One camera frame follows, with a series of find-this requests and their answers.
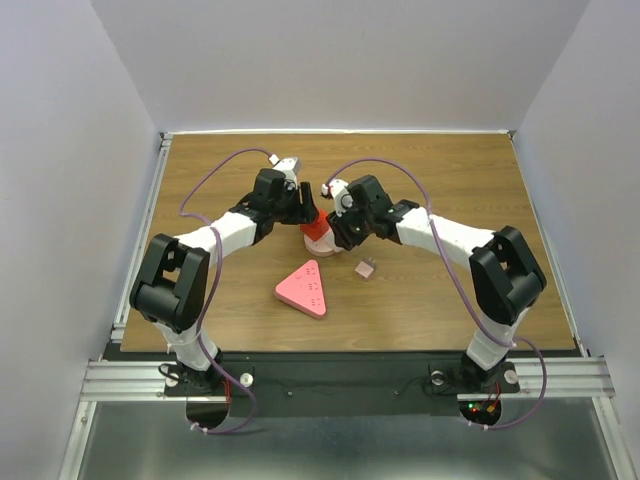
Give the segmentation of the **red cube plug adapter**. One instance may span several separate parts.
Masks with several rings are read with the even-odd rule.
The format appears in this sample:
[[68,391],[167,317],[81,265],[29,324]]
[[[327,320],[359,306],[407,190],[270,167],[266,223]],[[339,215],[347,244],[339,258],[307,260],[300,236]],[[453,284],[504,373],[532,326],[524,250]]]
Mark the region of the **red cube plug adapter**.
[[316,219],[309,224],[301,225],[300,231],[311,242],[317,242],[330,230],[327,217],[328,213],[319,209]]

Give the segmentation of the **round pink power socket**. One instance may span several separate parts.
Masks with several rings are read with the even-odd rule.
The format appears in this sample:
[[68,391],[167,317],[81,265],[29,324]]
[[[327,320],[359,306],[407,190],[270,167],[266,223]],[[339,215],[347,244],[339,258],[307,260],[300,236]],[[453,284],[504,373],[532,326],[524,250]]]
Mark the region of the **round pink power socket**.
[[306,250],[316,257],[329,257],[342,251],[342,249],[335,244],[334,237],[329,233],[316,241],[304,235],[303,241]]

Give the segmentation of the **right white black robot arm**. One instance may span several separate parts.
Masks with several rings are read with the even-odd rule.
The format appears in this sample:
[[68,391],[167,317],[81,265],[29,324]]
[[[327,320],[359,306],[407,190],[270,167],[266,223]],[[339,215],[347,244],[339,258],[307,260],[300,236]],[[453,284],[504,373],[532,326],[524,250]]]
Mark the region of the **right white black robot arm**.
[[410,200],[393,202],[373,175],[321,188],[334,203],[328,223],[337,247],[350,251],[374,235],[441,257],[477,330],[462,355],[460,378],[472,390],[491,384],[516,331],[547,286],[522,233],[480,229],[433,214]]

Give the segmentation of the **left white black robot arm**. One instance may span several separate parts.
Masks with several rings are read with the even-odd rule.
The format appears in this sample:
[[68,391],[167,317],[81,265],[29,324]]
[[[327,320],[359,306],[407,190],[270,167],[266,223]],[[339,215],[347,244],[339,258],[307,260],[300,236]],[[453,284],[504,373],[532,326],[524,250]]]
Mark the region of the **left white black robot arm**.
[[262,169],[253,190],[216,221],[188,234],[152,237],[129,294],[130,307],[154,324],[177,357],[177,371],[167,379],[210,394],[222,384],[222,355],[203,331],[202,315],[212,296],[205,293],[209,269],[219,282],[222,260],[253,246],[275,224],[308,225],[318,209],[308,182],[297,182],[283,171]]

